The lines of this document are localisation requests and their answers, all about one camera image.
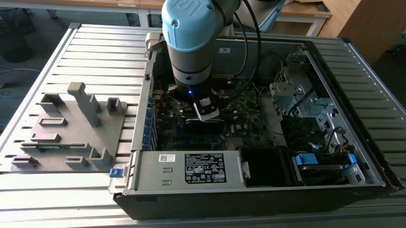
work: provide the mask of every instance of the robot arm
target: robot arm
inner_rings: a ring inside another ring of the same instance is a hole
[[[163,5],[163,34],[176,82],[186,100],[192,99],[202,121],[219,115],[210,74],[215,39],[232,23],[240,0],[167,0]]]

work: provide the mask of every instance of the wooden cabinet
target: wooden cabinet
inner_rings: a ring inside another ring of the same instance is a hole
[[[323,0],[333,18],[319,36],[349,38],[373,65],[406,28],[406,0]]]

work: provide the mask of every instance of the barcode sticker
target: barcode sticker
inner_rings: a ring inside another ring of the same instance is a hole
[[[219,50],[219,53],[220,54],[230,54],[230,52],[231,52],[231,49],[230,48],[220,48],[220,50]]]
[[[135,7],[135,4],[118,4],[118,5],[123,7]]]
[[[175,162],[175,155],[174,154],[160,154],[159,162]]]

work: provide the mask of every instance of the power supply label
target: power supply label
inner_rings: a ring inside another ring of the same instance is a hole
[[[227,179],[223,154],[186,154],[184,181],[188,184],[226,183]]]

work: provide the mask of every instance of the motherboard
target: motherboard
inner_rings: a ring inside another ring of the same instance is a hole
[[[243,88],[244,79],[214,78],[220,98]],[[190,103],[180,102],[155,83],[156,131],[159,151],[235,150],[242,145],[268,145],[260,119],[259,91],[251,86],[220,110],[220,116],[206,122],[198,119]]]

